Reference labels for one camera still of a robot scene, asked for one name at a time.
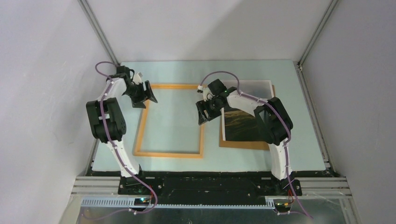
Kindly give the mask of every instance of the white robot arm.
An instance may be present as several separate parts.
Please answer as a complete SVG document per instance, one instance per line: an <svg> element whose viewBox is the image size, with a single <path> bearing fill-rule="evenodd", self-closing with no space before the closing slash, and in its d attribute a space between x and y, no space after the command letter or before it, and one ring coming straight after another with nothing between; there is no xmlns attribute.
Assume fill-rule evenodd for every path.
<svg viewBox="0 0 396 224"><path fill-rule="evenodd" d="M263 136L263 140L269 144L271 152L272 167L271 173L278 180L287 178L284 142L287 140L287 134L277 117L266 107L260 99L256 97L247 98L243 94L237 92L235 87L227 89L220 80L215 80L208 85L208 88L198 87L198 92L203 94L203 100L196 103L199 114L198 123L201 125L221 115L220 109L228 105L232 108L240 109L256 117L259 131ZM289 130L293 124L286 113L282 103L278 98L268 101L282 116L289 126Z"/></svg>
<svg viewBox="0 0 396 224"><path fill-rule="evenodd" d="M118 99L122 95L128 95L131 98L132 106L137 108L145 108L143 102L147 99L157 103L149 81L145 82L146 90L144 90L141 73L134 73L131 77L131 71L134 73L128 67L117 67L117 74L110 76L112 80L107 80L105 90L100 97L86 104L93 136L100 139L110 149L120 167L121 176L124 177L138 174L140 166L133 158L132 153L126 151L124 147L123 135L126 133L127 127L118 105ZM100 111L101 100L103 101L105 118L102 117ZM111 141L107 138L103 119L106 119Z"/></svg>

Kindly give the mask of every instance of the white panel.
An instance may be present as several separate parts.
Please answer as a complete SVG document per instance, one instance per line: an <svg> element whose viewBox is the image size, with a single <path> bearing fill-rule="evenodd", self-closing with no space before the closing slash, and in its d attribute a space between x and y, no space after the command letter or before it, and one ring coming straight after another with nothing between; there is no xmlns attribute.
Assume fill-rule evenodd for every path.
<svg viewBox="0 0 396 224"><path fill-rule="evenodd" d="M340 1L303 65L330 158L365 224L396 220L395 12L395 0Z"/></svg>
<svg viewBox="0 0 396 224"><path fill-rule="evenodd" d="M123 61L298 60L330 0L91 0Z"/></svg>
<svg viewBox="0 0 396 224"><path fill-rule="evenodd" d="M76 0L3 1L0 15L0 223L55 224L93 143L93 66L108 59Z"/></svg>

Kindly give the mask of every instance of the orange picture frame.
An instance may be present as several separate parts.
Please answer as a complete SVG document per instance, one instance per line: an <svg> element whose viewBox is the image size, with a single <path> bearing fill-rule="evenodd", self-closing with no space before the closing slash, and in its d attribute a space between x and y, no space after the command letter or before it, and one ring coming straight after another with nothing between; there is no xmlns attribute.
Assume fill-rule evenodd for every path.
<svg viewBox="0 0 396 224"><path fill-rule="evenodd" d="M175 89L175 90L194 90L197 89L197 84L152 84L152 89ZM204 156L204 144L205 144L205 124L200 126L200 137L199 137L199 153L159 153L159 152L142 152L141 145L143 143L144 129L146 126L147 116L149 114L150 101L145 102L146 109L143 110L137 140L134 147L135 156L149 156L149 157L171 157L171 158L190 158L190 159L202 159Z"/></svg>

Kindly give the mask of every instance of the purple cable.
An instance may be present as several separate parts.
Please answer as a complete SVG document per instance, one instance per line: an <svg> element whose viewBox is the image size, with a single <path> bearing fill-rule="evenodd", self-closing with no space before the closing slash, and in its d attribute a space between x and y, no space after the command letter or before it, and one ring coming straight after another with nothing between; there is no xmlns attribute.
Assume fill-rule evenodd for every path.
<svg viewBox="0 0 396 224"><path fill-rule="evenodd" d="M280 215L289 215L289 214L300 214L300 215L305 215L304 213L300 211L291 211L291 212L279 212L277 209L273 210L275 213L279 213Z"/></svg>
<svg viewBox="0 0 396 224"><path fill-rule="evenodd" d="M204 81L205 81L209 76L211 76L211 75L213 75L213 74L217 74L217 73L226 73L226 74L229 74L229 75L234 76L234 78L236 79L236 82L237 82L236 91L240 94L240 91L239 91L239 79L238 79L238 77L237 77L236 75L234 75L233 73L231 73L231 72L229 72L229 71L214 71L214 72L211 72L211 73L207 74L207 75L205 76L204 79L202 79L202 81L201 81L201 83L200 83L199 85L202 86L202 84L204 83Z"/></svg>
<svg viewBox="0 0 396 224"><path fill-rule="evenodd" d="M211 72L211 73L209 73L207 76L205 76L205 78L201 81L201 83L200 83L199 85L202 86L202 84L204 83L204 81L205 81L209 76L211 76L211 75L213 75L213 74L216 74L216 73L226 73L226 74L230 74L230 75L234 76L235 79L236 79L236 81L237 81L237 89L236 89L236 90L237 90L237 92L238 92L238 94L239 94L240 96L243 96L243 97L246 97L246 98L249 98L249 99L252 99L252 100L256 100L256 101L258 101L258 102L260 102L260 103L265 104L266 106L268 106L268 107L272 110L272 112L274 112L274 114L276 115L276 117L280 120L280 122L282 123L284 129L286 130L287 136L288 136L288 139L284 142L283 148L284 148L284 150L285 150L285 156L286 156L286 175L287 175L287 180L288 180L288 182L289 182L289 185L290 185L290 186L293 186L293 185L291 184L291 179L290 179L290 177L289 177L289 153L288 153L288 148L287 148L287 143L289 143L290 140L291 140L291 133L290 133L290 130L289 130L289 128L287 127L286 123L285 123L284 120L282 119L281 115L280 115L280 114L278 113L278 111L276 111L275 108L274 108L273 106L271 106L267 101L264 101L264 100L262 100L262 99L260 99L260 98L255 97L255 96L252 96L252 95L249 95L249 94L246 94L246 93L241 92L241 91L239 90L239 79L238 79L238 77L237 77L236 75L234 75L234 74L231 73L231 72L228 72L228 71L214 71L214 72ZM297 194L296 194L296 191L294 190L294 188L293 188L293 187L290 187L290 188L291 188L291 191L292 191L292 193L293 193L293 195L294 195L296 201L298 202L298 204L300 205L301 209L303 210L304 214L305 214L307 217L313 219L313 217L312 217L312 216L305 210L305 208L302 206L300 200L299 200L298 197L297 197Z"/></svg>
<svg viewBox="0 0 396 224"><path fill-rule="evenodd" d="M100 113L101 113L101 116L102 116L103 118L106 117L105 110L104 110L104 107L103 107L103 100L106 98L106 95L109 93L109 91L110 91L110 89L111 89L111 87L112 87L112 85L113 85L113 79L112 79L109 75L106 75L106 74L104 74L104 73L102 73L102 72L100 72L100 71L98 70L98 65L104 64L104 63L108 63L108 64L112 64L112 65L114 65L114 66L117 66L116 64L114 64L114 63L112 63L112 62L106 62L106 61L99 62L99 63L97 63L97 64L95 65L95 70L96 70L99 74L105 76L106 78L108 78L108 79L110 80L110 84L109 84L109 86L107 87L107 89L105 90L105 93L102 95L102 98L100 99L100 102L99 102ZM104 126L104 128L105 128L106 137L107 137L107 139L109 140L109 142L112 144L112 146L113 146L113 148L114 148L114 151L115 151L115 154L117 155L118 161L121 163L121 165L122 165L123 167L125 167L125 163L122 161L122 159L121 159L121 157L120 157L120 154L118 153L117 145L113 142L113 140L112 140L111 137L110 137L110 132L109 132L109 129L108 129L108 127L107 127L106 119L102 119L102 121L103 121L103 126ZM137 180L137 181L138 181L139 183L141 183L143 186L145 186L146 188L148 188L148 189L151 191L151 193L153 193L153 196L154 196L154 198L156 199L156 202L154 203L154 205L153 205L151 208L145 209L145 210L143 210L143 211L136 211L136 210L133 210L133 209L120 209L120 210L117 210L117 211L115 211L115 212L112 212L112 213L110 213L110 214L108 214L108 215L106 215L106 216L100 217L100 218L93 218L93 219L92 219L92 218L88 218L88 217L84 216L84 214L82 215L83 217L85 217L86 219L89 219L89 220L101 220L101 219L107 218L107 217L109 217L109 216L111 216L111 215L113 215L113 214L116 214L116 213L118 213L118 212L121 212L121 211L133 211L135 214L144 214L144 213L150 212L151 210L153 210L153 208L155 208L155 207L157 206L158 197L157 197L157 194L155 193L155 191L154 191L149 185L147 185L145 182L143 182L143 181L140 180L138 177L136 177L136 176L132 173L132 171L130 171L128 168L125 168L125 170L126 170L135 180Z"/></svg>

